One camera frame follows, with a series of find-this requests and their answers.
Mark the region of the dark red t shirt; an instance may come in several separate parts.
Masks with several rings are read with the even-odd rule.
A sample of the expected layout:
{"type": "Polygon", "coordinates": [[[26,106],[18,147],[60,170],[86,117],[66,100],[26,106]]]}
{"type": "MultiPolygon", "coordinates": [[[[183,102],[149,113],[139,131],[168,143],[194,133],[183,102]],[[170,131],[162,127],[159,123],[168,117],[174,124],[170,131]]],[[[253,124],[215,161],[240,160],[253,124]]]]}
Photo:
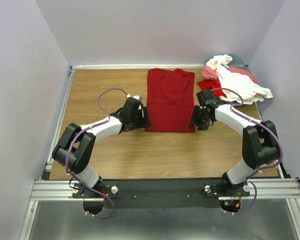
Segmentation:
{"type": "Polygon", "coordinates": [[[190,126],[194,110],[195,74],[177,68],[150,69],[147,73],[147,132],[194,133],[190,126]]]}

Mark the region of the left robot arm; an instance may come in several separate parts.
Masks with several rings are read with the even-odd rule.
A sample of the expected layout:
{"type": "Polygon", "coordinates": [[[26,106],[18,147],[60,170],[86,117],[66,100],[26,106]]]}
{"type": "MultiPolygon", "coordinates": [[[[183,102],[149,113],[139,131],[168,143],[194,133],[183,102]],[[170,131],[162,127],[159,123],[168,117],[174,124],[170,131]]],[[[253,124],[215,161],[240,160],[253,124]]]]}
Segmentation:
{"type": "Polygon", "coordinates": [[[79,126],[69,124],[54,147],[51,157],[66,172],[84,183],[83,191],[91,198],[101,191],[102,177],[89,165],[95,143],[122,132],[151,126],[147,107],[122,107],[103,120],[79,126]]]}

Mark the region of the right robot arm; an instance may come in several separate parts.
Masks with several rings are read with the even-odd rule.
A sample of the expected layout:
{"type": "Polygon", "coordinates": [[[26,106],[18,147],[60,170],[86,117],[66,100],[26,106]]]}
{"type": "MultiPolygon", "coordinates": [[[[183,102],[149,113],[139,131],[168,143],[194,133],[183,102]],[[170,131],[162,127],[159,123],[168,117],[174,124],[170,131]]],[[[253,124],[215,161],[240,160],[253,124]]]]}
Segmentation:
{"type": "Polygon", "coordinates": [[[274,168],[282,161],[283,148],[272,121],[252,118],[230,104],[211,103],[195,105],[189,125],[205,131],[217,121],[242,136],[242,149],[241,160],[222,175],[219,183],[210,187],[211,192],[231,196],[257,172],[274,168]]]}

